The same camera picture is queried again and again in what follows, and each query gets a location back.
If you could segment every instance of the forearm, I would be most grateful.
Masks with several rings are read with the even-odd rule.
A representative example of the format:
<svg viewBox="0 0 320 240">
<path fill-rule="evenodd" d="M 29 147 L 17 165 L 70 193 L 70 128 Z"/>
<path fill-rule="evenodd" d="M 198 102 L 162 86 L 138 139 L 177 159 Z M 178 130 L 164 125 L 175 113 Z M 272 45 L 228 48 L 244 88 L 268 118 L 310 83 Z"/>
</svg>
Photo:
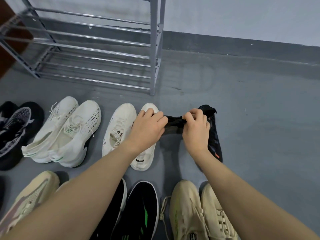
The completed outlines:
<svg viewBox="0 0 320 240">
<path fill-rule="evenodd" d="M 209 151 L 195 161 L 241 239 L 320 239 L 297 218 L 247 184 Z"/>
<path fill-rule="evenodd" d="M 108 208 L 130 163 L 139 154 L 126 142 L 72 179 L 19 222 L 4 239 L 87 240 Z"/>
</svg>

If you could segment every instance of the logo on shoe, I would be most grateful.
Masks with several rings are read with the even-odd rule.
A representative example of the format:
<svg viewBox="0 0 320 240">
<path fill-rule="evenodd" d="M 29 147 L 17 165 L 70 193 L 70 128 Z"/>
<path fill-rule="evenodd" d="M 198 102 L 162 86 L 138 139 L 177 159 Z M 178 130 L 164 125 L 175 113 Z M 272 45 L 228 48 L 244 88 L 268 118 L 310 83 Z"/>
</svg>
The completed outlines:
<svg viewBox="0 0 320 240">
<path fill-rule="evenodd" d="M 197 234 L 195 234 L 194 232 L 190 233 L 189 240 L 197 240 Z"/>
</svg>

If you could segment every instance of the black and green sneaker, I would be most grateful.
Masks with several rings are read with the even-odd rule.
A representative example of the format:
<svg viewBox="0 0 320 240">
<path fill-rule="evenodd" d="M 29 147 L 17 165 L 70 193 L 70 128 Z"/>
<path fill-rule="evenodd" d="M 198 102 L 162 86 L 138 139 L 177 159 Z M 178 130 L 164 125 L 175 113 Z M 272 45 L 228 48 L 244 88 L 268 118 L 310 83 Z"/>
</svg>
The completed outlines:
<svg viewBox="0 0 320 240">
<path fill-rule="evenodd" d="M 132 189 L 112 240 L 151 240 L 159 219 L 159 203 L 154 186 L 138 182 Z"/>
</svg>

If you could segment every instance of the shoe rack frame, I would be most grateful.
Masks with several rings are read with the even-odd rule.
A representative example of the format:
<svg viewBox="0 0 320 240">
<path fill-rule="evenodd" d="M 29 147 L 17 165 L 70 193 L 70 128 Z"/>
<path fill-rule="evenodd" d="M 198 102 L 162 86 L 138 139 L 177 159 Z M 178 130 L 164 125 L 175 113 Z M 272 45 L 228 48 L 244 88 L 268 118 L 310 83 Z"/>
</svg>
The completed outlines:
<svg viewBox="0 0 320 240">
<path fill-rule="evenodd" d="M 138 0 L 138 1 L 148 1 L 150 3 L 150 23 L 148 22 L 140 22 L 140 21 L 133 21 L 133 20 L 123 20 L 123 19 L 117 19 L 112 17 L 106 17 L 106 16 L 98 16 L 98 15 L 90 15 L 90 14 L 83 14 L 83 13 L 75 13 L 75 12 L 68 12 L 68 11 L 60 11 L 60 10 L 53 10 L 53 9 L 45 9 L 45 8 L 37 8 L 33 7 L 29 0 L 22 0 L 22 2 L 25 4 L 26 9 L 16 14 L 14 17 L 12 17 L 10 20 L 8 20 L 6 23 L 4 23 L 0 27 L 0 45 L 8 52 L 11 56 L 15 58 L 15 60 L 18 61 L 32 76 L 39 79 L 43 76 L 56 76 L 56 77 L 64 77 L 69 79 L 77 79 L 77 80 L 85 80 L 85 81 L 91 81 L 96 83 L 103 83 L 103 84 L 110 84 L 110 85 L 116 85 L 116 86 L 122 86 L 122 87 L 130 87 L 134 89 L 143 89 L 143 90 L 149 90 L 150 95 L 154 96 L 155 94 L 155 86 L 156 81 L 160 69 L 161 64 L 161 57 L 162 57 L 162 42 L 163 42 L 163 26 L 164 26 L 164 19 L 165 19 L 165 7 L 166 7 L 166 0 L 160 0 L 160 18 L 158 18 L 158 4 L 159 0 Z M 113 20 L 113 21 L 119 21 L 123 23 L 134 23 L 134 24 L 140 24 L 146 26 L 146 30 L 140 30 L 140 29 L 134 29 L 134 28 L 124 28 L 124 27 L 117 27 L 117 26 L 109 26 L 109 25 L 97 25 L 97 24 L 88 24 L 88 23 L 80 23 L 80 22 L 68 22 L 68 21 L 61 21 L 61 20 L 55 20 L 52 18 L 46 18 L 46 17 L 40 17 L 38 15 L 38 12 L 50 12 L 50 13 L 59 13 L 59 14 L 65 14 L 65 15 L 73 15 L 73 16 L 81 16 L 81 17 L 90 17 L 94 19 L 100 19 L 100 20 Z M 31 17 L 34 21 L 38 23 L 38 26 L 40 28 L 34 28 L 34 27 L 28 27 L 26 23 L 23 22 L 23 18 L 25 17 Z M 25 26 L 19 26 L 19 22 L 23 22 Z M 89 27 L 100 27 L 106 29 L 106 33 L 108 33 L 108 29 L 113 30 L 121 30 L 126 32 L 134 32 L 134 33 L 142 33 L 150 35 L 150 44 L 149 43 L 138 43 L 138 42 L 132 42 L 132 41 L 126 41 L 126 40 L 116 40 L 116 39 L 110 39 L 105 37 L 98 37 L 98 36 L 91 36 L 91 35 L 83 35 L 83 34 L 77 34 L 72 32 L 60 32 L 60 31 L 54 31 L 49 30 L 46 28 L 43 21 L 58 21 L 62 22 L 64 24 L 78 24 L 83 27 L 88 28 Z M 22 29 L 22 30 L 29 30 L 30 32 L 43 32 L 46 36 L 46 39 L 22 39 L 22 38 L 14 38 L 14 37 L 8 37 L 6 36 L 8 31 L 10 29 Z M 81 37 L 81 38 L 87 38 L 87 39 L 93 39 L 93 40 L 101 40 L 106 41 L 112 44 L 120 44 L 120 45 L 129 45 L 129 46 L 137 46 L 137 47 L 148 47 L 150 52 L 149 56 L 142 56 L 142 55 L 135 55 L 135 54 L 128 54 L 123 52 L 116 52 L 116 51 L 110 51 L 110 50 L 104 50 L 104 49 L 97 49 L 97 48 L 88 48 L 84 45 L 70 45 L 59 42 L 59 40 L 54 39 L 52 35 L 63 35 L 63 36 L 73 36 L 73 37 Z M 34 44 L 42 44 L 48 46 L 46 51 L 40 56 L 38 60 L 34 62 L 34 64 L 28 63 L 23 57 L 16 52 L 6 41 L 12 40 L 12 41 L 18 41 L 18 42 L 27 42 L 27 43 L 34 43 Z M 63 48 L 70 48 L 75 50 L 82 50 L 86 52 L 92 53 L 92 56 L 82 56 L 82 55 L 74 55 L 68 52 L 64 52 Z M 80 66 L 72 66 L 72 65 L 66 65 L 66 64 L 57 64 L 57 63 L 50 63 L 47 62 L 50 60 L 50 56 L 54 55 L 55 53 L 59 53 L 62 55 L 66 55 L 68 57 L 81 57 L 81 58 L 87 58 L 90 60 L 99 60 L 102 62 L 114 62 L 117 64 L 123 64 L 123 65 L 129 65 L 129 66 L 140 66 L 140 67 L 147 67 L 150 68 L 150 76 L 141 76 L 141 75 L 135 75 L 135 74 L 129 74 L 129 73 L 122 73 L 122 72 L 115 72 L 115 71 L 108 71 L 108 70 L 98 70 L 93 69 L 89 67 L 80 67 Z M 112 60 L 110 57 L 106 57 L 106 59 L 101 57 L 95 57 L 94 54 L 100 53 L 101 54 L 107 54 L 108 56 L 116 56 L 117 60 Z M 134 63 L 134 62 L 126 62 L 121 61 L 119 58 L 134 58 L 134 59 L 142 59 L 144 64 L 140 63 Z M 78 76 L 68 76 L 68 75 L 61 75 L 61 74 L 55 74 L 50 72 L 42 72 L 41 68 L 44 64 L 51 64 L 55 66 L 62 66 L 62 67 L 70 67 L 73 68 L 73 70 L 79 70 L 79 77 Z M 141 86 L 134 86 L 129 84 L 122 84 L 122 83 L 115 83 L 110 82 L 106 80 L 94 80 L 94 79 L 88 79 L 81 77 L 81 71 L 85 70 L 92 70 L 92 71 L 98 71 L 98 72 L 104 72 L 106 74 L 117 74 L 121 77 L 135 77 L 137 79 L 147 79 L 147 81 L 150 81 L 149 87 L 141 87 Z"/>
</svg>

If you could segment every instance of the beige sneaker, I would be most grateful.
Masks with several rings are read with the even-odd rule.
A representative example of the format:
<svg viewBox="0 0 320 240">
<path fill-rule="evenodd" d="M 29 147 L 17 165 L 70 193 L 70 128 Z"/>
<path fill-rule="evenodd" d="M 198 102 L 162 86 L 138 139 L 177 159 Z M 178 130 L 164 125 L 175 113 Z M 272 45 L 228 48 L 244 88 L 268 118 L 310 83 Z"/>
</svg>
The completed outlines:
<svg viewBox="0 0 320 240">
<path fill-rule="evenodd" d="M 201 205 L 210 240 L 238 239 L 210 184 L 202 191 Z"/>
<path fill-rule="evenodd" d="M 174 240 L 206 240 L 205 218 L 196 186 L 182 180 L 174 187 L 169 218 Z"/>
<path fill-rule="evenodd" d="M 0 237 L 49 199 L 58 187 L 59 178 L 54 172 L 44 171 L 35 177 L 18 195 L 10 210 L 0 222 Z"/>
</svg>

